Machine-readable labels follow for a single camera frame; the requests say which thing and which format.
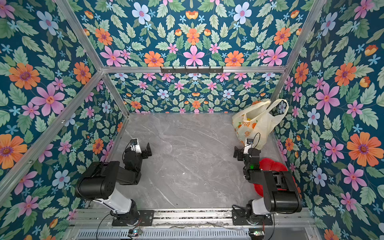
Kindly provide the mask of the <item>cream plastic bag orange print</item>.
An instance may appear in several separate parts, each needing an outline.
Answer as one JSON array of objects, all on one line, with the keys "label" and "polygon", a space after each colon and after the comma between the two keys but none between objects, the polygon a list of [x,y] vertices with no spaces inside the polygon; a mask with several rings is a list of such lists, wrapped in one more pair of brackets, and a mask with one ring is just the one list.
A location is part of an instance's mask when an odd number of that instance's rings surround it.
[{"label": "cream plastic bag orange print", "polygon": [[[272,110],[280,103],[285,110],[276,116],[272,115]],[[254,148],[261,150],[267,143],[269,134],[285,118],[288,110],[288,101],[284,99],[277,99],[274,102],[265,100],[252,105],[232,117],[236,136],[244,146],[248,145],[247,140],[250,139],[254,141]]]}]

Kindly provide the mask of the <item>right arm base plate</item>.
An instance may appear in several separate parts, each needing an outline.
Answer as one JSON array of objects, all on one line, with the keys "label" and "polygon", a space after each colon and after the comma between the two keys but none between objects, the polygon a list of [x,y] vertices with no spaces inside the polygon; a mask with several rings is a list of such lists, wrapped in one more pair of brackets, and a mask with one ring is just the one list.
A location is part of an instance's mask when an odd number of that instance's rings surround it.
[{"label": "right arm base plate", "polygon": [[271,215],[248,215],[242,209],[232,209],[232,221],[234,226],[272,226],[274,224]]}]

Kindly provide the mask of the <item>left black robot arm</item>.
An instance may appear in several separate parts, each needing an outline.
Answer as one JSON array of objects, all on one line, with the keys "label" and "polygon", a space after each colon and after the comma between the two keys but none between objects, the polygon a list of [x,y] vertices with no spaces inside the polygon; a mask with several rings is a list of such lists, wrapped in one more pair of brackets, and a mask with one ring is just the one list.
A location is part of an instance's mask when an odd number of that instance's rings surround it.
[{"label": "left black robot arm", "polygon": [[116,185],[134,186],[140,182],[143,160],[152,156],[150,144],[142,149],[137,139],[126,146],[122,160],[92,163],[81,175],[76,186],[76,196],[108,207],[115,218],[139,218],[134,200],[116,189]]}]

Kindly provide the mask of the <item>red flower-shaped plate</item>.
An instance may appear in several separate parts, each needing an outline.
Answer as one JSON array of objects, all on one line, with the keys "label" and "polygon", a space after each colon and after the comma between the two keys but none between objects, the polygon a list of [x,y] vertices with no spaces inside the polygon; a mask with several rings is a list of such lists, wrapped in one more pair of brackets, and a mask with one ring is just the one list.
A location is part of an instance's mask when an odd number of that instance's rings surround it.
[{"label": "red flower-shaped plate", "polygon": [[268,158],[260,161],[260,170],[250,171],[250,182],[256,193],[263,198],[276,198],[278,194],[295,197],[299,195],[294,177],[288,168]]}]

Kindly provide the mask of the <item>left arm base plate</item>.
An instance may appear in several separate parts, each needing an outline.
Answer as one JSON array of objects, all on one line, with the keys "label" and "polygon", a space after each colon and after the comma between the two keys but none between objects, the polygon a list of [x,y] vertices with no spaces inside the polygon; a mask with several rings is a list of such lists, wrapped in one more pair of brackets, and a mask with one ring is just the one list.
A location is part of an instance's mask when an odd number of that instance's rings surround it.
[{"label": "left arm base plate", "polygon": [[113,227],[135,227],[152,226],[155,211],[153,210],[133,210],[126,214],[112,214],[114,217]]}]

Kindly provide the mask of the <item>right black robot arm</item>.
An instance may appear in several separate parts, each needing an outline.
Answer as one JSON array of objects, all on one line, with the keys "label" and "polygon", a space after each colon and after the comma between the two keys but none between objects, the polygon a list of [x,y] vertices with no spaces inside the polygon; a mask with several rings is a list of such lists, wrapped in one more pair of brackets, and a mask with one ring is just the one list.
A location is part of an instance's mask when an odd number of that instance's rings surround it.
[{"label": "right black robot arm", "polygon": [[256,148],[234,147],[233,157],[244,163],[243,174],[246,181],[261,187],[261,198],[250,200],[243,210],[244,217],[269,214],[294,214],[303,208],[303,201],[289,171],[269,170],[268,159],[261,159],[261,151]]}]

